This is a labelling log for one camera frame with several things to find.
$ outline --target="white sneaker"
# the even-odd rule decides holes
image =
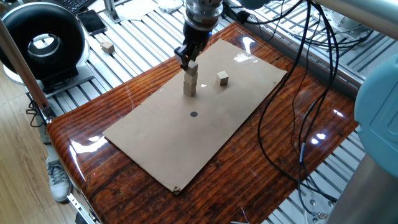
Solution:
[[[72,192],[72,183],[67,173],[59,161],[49,162],[46,160],[45,163],[49,171],[50,191],[52,196],[58,203],[66,202],[68,200],[68,194]]]

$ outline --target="keyboard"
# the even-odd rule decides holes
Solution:
[[[73,15],[78,14],[83,8],[89,6],[96,0],[60,0],[61,4]]]

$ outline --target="stacked wooden blocks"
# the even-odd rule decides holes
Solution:
[[[198,64],[191,60],[189,61],[188,69],[184,74],[184,94],[187,96],[193,96],[197,92],[197,82]]]

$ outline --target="small wooden cube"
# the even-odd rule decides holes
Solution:
[[[102,50],[107,54],[112,54],[114,52],[114,45],[109,42],[102,42],[101,43]]]
[[[192,83],[192,84],[189,84],[189,83],[187,83],[187,82],[184,82],[184,88],[196,88],[197,87],[197,83],[195,82],[195,83]]]
[[[189,84],[196,84],[198,81],[198,73],[196,72],[194,75],[190,75],[189,73],[185,72],[184,74],[184,82]]]
[[[197,87],[192,86],[191,88],[183,88],[184,95],[193,96],[197,92]]]
[[[228,78],[229,78],[228,74],[225,71],[222,71],[217,73],[216,81],[220,85],[227,85]]]
[[[188,68],[185,72],[189,75],[195,75],[196,73],[198,73],[198,64],[193,60],[189,61]]]

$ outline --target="glossy wooden tabletop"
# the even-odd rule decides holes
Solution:
[[[293,65],[291,59],[235,23],[213,36],[209,45],[218,39],[280,69],[290,70]],[[242,209],[250,223],[261,223],[296,187],[260,151],[257,125],[266,100],[177,196],[102,135],[179,71],[178,62],[171,58],[55,118],[47,129],[64,167],[103,223],[246,222]],[[267,153],[294,176],[298,174],[299,157],[290,145],[292,99],[304,73],[302,67],[295,70],[271,104],[262,126]],[[324,89],[325,85],[311,74],[305,79],[295,103],[296,136],[307,108]],[[305,161],[310,170],[357,126],[353,109],[354,103],[345,96],[329,92],[306,149]]]

